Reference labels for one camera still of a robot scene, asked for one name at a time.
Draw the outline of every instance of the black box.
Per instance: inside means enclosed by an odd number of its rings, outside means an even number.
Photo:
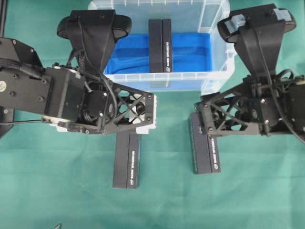
[[[196,174],[220,173],[217,139],[203,133],[197,113],[191,113],[189,126],[193,153],[193,167]]]
[[[148,20],[149,36],[149,72],[163,72],[162,56],[162,21]]]
[[[138,187],[140,145],[141,135],[135,130],[117,133],[112,187]]]

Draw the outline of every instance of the black cable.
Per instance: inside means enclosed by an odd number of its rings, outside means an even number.
[[[14,124],[26,124],[26,123],[42,123],[42,121],[40,119],[38,119],[38,120],[26,120],[26,121],[15,121],[15,122],[0,123],[0,125],[14,125]]]
[[[276,79],[281,79],[284,75],[290,73],[289,79],[292,80],[295,77],[294,72],[291,69],[284,69],[275,76]]]
[[[95,67],[93,66],[93,64],[91,63],[91,61],[89,60],[88,55],[87,55],[87,51],[86,51],[86,47],[85,47],[85,41],[84,41],[84,35],[83,35],[83,29],[82,29],[80,18],[77,20],[77,23],[78,23],[78,26],[80,27],[80,30],[81,30],[81,44],[82,44],[82,48],[84,50],[85,58],[87,59],[88,63],[91,65],[91,67],[95,69]],[[116,118],[116,115],[118,113],[118,103],[116,101],[115,94],[114,94],[112,88],[109,85],[108,78],[101,72],[100,69],[96,69],[96,70],[97,70],[98,74],[100,75],[101,79],[104,81],[104,83],[105,83],[105,85],[106,85],[107,89],[109,90],[109,93],[112,97],[112,100],[113,100],[113,107],[114,107],[113,116],[107,122],[107,123],[110,123]]]
[[[23,73],[26,73],[27,75],[30,75],[36,79],[42,78],[40,72],[30,68],[26,64],[19,62],[19,61],[6,59],[6,58],[0,58],[0,67],[18,69],[18,70],[22,71]]]
[[[282,108],[281,108],[281,105],[276,97],[276,92],[273,88],[273,83],[272,83],[272,79],[271,79],[271,75],[270,75],[270,72],[269,72],[269,69],[268,69],[268,66],[267,66],[267,63],[266,63],[266,60],[265,60],[265,57],[264,57],[264,54],[263,54],[263,50],[262,50],[262,47],[261,47],[261,44],[259,42],[259,38],[258,38],[258,34],[257,34],[257,31],[254,27],[254,25],[250,22],[253,30],[254,30],[254,33],[255,33],[255,36],[256,36],[256,40],[257,40],[257,45],[259,47],[259,51],[260,51],[260,54],[262,56],[262,61],[263,61],[263,64],[264,64],[264,70],[265,70],[265,73],[266,73],[266,76],[267,76],[267,81],[268,81],[268,84],[269,84],[269,87],[270,87],[270,91],[271,91],[271,94],[272,94],[272,97],[274,99],[274,103],[275,103],[275,106],[282,118],[282,121],[285,123],[285,125],[287,126],[287,128],[290,130],[290,132],[292,134],[294,134],[302,143],[305,144],[305,139],[303,139],[292,127],[291,123],[289,122],[288,118],[286,117],[285,113],[283,112]]]
[[[69,66],[69,67],[71,67],[71,62],[72,62],[72,60],[73,60],[76,56],[78,56],[82,51],[83,51],[82,48],[73,49],[73,50],[71,51],[71,53],[70,53],[70,56],[69,56],[69,58],[68,58],[68,61],[67,61],[66,65]]]

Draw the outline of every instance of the blue fabric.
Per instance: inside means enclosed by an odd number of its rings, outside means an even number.
[[[212,70],[210,34],[174,33],[172,42],[174,72]],[[119,40],[105,73],[149,73],[148,35],[131,34]]]

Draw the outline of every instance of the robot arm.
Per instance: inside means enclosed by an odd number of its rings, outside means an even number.
[[[116,42],[129,34],[131,25],[130,18],[115,10],[72,11],[57,29],[72,44],[69,60],[48,68],[32,47],[0,38],[0,131],[19,123],[8,122],[8,109],[41,114],[34,121],[69,132],[106,135],[155,128],[156,96],[113,83],[103,74]]]

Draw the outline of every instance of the gray tape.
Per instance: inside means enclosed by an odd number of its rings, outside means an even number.
[[[238,30],[240,26],[245,25],[246,20],[242,14],[234,15],[231,20],[226,21],[225,25],[227,26],[230,33],[233,33]]]
[[[288,10],[279,10],[278,8],[273,9],[278,20],[291,21],[291,16]]]

